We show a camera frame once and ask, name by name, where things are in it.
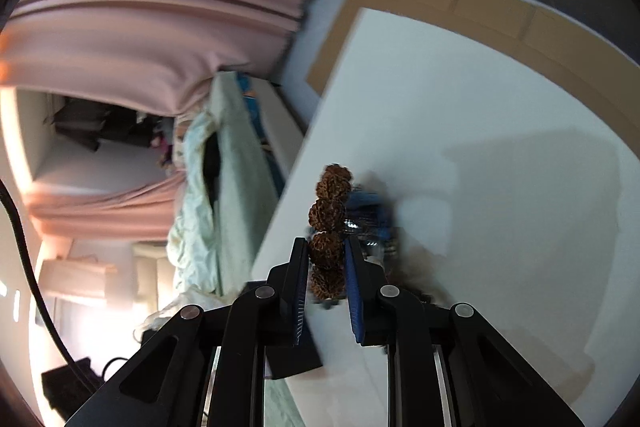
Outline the pink curtain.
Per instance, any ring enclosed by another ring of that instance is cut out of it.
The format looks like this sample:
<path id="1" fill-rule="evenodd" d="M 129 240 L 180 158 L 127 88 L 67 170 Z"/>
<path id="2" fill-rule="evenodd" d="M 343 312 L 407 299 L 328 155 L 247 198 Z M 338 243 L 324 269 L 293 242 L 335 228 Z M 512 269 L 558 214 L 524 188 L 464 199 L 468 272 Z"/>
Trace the pink curtain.
<path id="1" fill-rule="evenodd" d="M 270 74 L 305 1 L 20 0 L 1 33 L 1 84 L 176 117 L 221 69 Z"/>

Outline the white table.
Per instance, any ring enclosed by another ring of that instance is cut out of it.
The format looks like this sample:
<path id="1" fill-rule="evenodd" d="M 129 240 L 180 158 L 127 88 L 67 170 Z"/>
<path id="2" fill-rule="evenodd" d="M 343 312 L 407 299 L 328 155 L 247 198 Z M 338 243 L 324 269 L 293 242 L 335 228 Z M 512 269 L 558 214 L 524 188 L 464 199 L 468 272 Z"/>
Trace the white table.
<path id="1" fill-rule="evenodd" d="M 639 374 L 639 163 L 588 108 L 512 58 L 363 11 L 262 242 L 307 228 L 326 165 L 392 204 L 400 273 L 475 307 L 588 426 Z"/>

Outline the dark hanging clothes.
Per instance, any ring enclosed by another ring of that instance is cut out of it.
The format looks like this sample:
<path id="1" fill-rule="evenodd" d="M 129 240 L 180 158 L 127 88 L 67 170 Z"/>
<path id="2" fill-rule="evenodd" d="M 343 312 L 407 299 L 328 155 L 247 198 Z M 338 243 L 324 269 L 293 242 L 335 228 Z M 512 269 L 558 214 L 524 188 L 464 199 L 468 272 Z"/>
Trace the dark hanging clothes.
<path id="1" fill-rule="evenodd" d="M 103 142 L 157 147 L 163 139 L 171 138 L 174 118 L 84 98 L 65 98 L 52 124 L 58 135 L 96 152 Z"/>

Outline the flattened cardboard sheet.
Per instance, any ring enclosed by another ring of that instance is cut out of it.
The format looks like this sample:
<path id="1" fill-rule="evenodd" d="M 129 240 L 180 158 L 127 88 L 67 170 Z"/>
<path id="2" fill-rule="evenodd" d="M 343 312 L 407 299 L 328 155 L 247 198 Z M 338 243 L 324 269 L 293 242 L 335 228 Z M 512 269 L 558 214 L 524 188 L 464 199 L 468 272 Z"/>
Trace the flattened cardboard sheet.
<path id="1" fill-rule="evenodd" d="M 322 93 L 360 11 L 413 18 L 489 46 L 557 84 L 639 150 L 639 66 L 613 43 L 532 0 L 345 0 L 307 76 Z"/>

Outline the green bed quilt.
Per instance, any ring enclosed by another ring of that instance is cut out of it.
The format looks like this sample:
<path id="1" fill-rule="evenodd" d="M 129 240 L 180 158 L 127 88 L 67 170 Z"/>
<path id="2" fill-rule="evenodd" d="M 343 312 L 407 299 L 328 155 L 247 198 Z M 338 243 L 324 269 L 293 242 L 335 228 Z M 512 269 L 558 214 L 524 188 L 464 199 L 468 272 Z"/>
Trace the green bed quilt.
<path id="1" fill-rule="evenodd" d="M 252 78 L 216 75 L 183 156 L 186 183 L 167 237 L 174 285 L 229 301 L 250 280 L 284 187 Z"/>

